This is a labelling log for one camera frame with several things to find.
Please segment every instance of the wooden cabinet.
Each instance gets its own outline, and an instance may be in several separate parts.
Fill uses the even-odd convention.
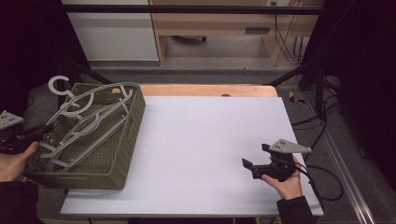
[[[149,0],[151,5],[159,6],[265,7],[266,2],[267,0]],[[323,0],[290,0],[288,7],[320,7],[322,4]],[[277,28],[284,38],[292,35],[310,36],[317,17],[278,15]],[[275,39],[275,15],[156,13],[152,14],[152,19],[161,63],[169,35],[262,35],[272,64],[278,65],[282,56],[281,47]]]

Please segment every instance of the storage basket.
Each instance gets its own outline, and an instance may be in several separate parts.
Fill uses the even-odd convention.
[[[136,84],[125,83],[126,92],[133,91],[132,103],[126,122],[115,131],[102,145],[92,152],[85,160],[66,173],[46,170],[50,159],[40,158],[41,154],[49,153],[40,146],[37,153],[30,160],[30,166],[23,173],[37,184],[49,189],[123,189],[129,166],[134,152],[134,145],[139,132],[140,123],[145,110],[145,101],[140,87]],[[76,84],[71,92],[81,95],[103,85]],[[90,115],[104,106],[119,102],[124,96],[120,88],[105,89],[94,94],[91,106],[81,113],[82,117]],[[79,105],[87,104],[89,97],[79,99]],[[72,161],[86,150],[100,136],[106,133],[126,112],[122,106],[117,108],[103,120],[98,128],[87,135],[81,136],[67,146],[59,160]],[[43,143],[57,147],[64,136],[77,124],[77,120],[59,116],[54,123],[54,131],[45,135]]]

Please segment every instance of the person's left hand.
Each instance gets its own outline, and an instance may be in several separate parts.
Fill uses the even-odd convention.
[[[24,152],[17,155],[0,153],[0,182],[14,181],[22,173],[27,160],[37,150],[38,143],[33,142]]]

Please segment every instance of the white hook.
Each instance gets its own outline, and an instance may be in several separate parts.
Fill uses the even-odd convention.
[[[55,94],[57,94],[57,95],[68,95],[70,98],[73,98],[74,95],[73,95],[73,93],[72,93],[71,91],[57,91],[57,90],[55,90],[55,88],[53,87],[53,83],[54,83],[56,80],[58,80],[58,79],[61,79],[61,80],[64,80],[64,81],[68,81],[68,80],[69,80],[68,77],[64,77],[64,76],[52,77],[52,78],[49,80],[49,89],[50,89],[53,93],[55,93]]]

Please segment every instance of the white cabinet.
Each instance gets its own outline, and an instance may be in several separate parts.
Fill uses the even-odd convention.
[[[64,4],[148,5],[147,0],[63,0]],[[68,13],[88,61],[158,61],[148,13]]]

